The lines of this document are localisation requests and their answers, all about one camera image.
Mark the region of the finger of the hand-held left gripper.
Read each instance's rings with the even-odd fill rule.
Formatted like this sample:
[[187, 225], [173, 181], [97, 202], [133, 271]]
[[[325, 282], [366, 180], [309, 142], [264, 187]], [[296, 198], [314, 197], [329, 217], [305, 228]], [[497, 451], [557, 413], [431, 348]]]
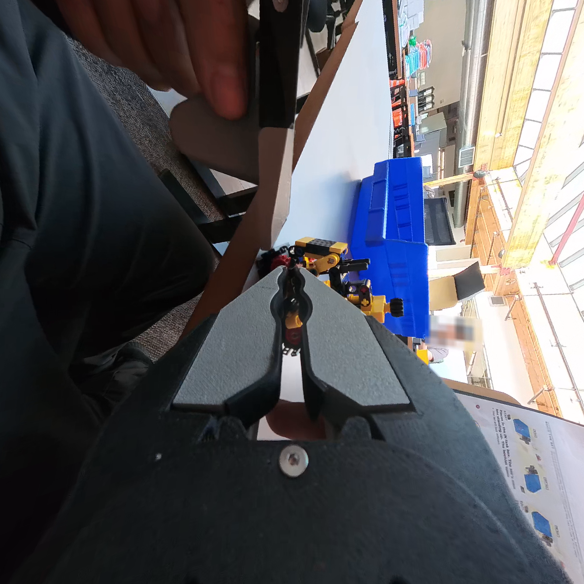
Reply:
[[294, 128], [266, 127], [259, 133], [259, 246], [269, 250], [290, 212]]

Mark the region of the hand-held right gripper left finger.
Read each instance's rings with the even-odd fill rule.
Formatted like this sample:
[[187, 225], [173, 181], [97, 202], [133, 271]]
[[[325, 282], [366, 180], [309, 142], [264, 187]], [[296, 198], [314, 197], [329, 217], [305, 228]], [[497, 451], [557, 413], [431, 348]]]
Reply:
[[252, 427], [280, 397], [286, 268], [278, 267], [215, 317], [172, 406]]

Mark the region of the printed instruction sheet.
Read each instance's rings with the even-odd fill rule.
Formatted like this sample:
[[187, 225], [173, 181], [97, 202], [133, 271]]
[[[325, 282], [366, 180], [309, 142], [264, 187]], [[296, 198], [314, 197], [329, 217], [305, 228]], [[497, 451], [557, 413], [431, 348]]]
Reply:
[[456, 391], [497, 459], [521, 513], [573, 583], [583, 583], [583, 426]]

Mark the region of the yellow lego bulldozer model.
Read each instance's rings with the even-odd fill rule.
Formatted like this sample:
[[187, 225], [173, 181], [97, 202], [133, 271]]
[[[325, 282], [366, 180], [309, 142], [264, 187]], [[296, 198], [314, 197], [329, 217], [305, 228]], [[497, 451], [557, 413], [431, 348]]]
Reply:
[[304, 237], [294, 245], [272, 248], [260, 252], [255, 265], [262, 278], [278, 267], [300, 268], [301, 293], [307, 313], [303, 326], [288, 330], [284, 326], [283, 354], [296, 356], [301, 348], [316, 348], [318, 341], [333, 338], [336, 342], [346, 338], [365, 343], [361, 326], [366, 318], [384, 324], [385, 315], [399, 318], [404, 315], [401, 298], [386, 300], [375, 296], [370, 279], [350, 281], [351, 272], [367, 270], [370, 260], [347, 259], [348, 244]]

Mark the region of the person's dark trouser leg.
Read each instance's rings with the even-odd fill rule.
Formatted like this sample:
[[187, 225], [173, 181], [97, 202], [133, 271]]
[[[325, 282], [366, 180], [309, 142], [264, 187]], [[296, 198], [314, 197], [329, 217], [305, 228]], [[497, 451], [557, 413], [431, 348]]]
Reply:
[[116, 356], [215, 255], [32, 1], [1, 1], [1, 583], [134, 381]]

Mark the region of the tan and black chair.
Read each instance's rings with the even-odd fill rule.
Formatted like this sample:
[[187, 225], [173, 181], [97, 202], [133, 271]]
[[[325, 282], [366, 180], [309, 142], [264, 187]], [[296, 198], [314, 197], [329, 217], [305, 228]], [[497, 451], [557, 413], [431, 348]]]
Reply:
[[479, 262], [452, 276], [429, 281], [429, 311], [453, 308], [458, 302], [476, 296], [485, 290]]

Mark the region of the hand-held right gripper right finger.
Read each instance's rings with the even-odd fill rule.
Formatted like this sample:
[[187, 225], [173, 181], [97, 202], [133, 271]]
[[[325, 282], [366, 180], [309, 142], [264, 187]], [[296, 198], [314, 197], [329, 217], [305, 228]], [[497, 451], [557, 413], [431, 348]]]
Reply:
[[310, 418], [342, 427], [354, 416], [412, 411], [370, 319], [305, 268], [294, 271], [301, 372]]

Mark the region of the silver ventilation duct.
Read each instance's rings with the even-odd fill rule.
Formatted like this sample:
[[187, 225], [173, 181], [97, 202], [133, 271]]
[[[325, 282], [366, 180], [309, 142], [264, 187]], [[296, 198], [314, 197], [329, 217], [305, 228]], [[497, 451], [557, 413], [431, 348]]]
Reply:
[[456, 173], [472, 173], [491, 35], [494, 1], [467, 1], [461, 95], [456, 137]]

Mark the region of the blue plastic bin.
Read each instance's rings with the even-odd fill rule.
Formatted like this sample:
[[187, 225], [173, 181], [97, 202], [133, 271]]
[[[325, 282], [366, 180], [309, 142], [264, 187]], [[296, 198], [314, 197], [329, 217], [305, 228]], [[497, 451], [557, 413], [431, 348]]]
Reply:
[[385, 315], [384, 326], [396, 335], [423, 339], [429, 334], [428, 246], [425, 243], [386, 239], [367, 245], [354, 239], [349, 245], [354, 259], [368, 258], [361, 276], [371, 280], [372, 291], [386, 300], [401, 298], [404, 315]]
[[422, 162], [419, 157], [377, 162], [361, 182], [352, 243], [395, 239], [425, 242]]

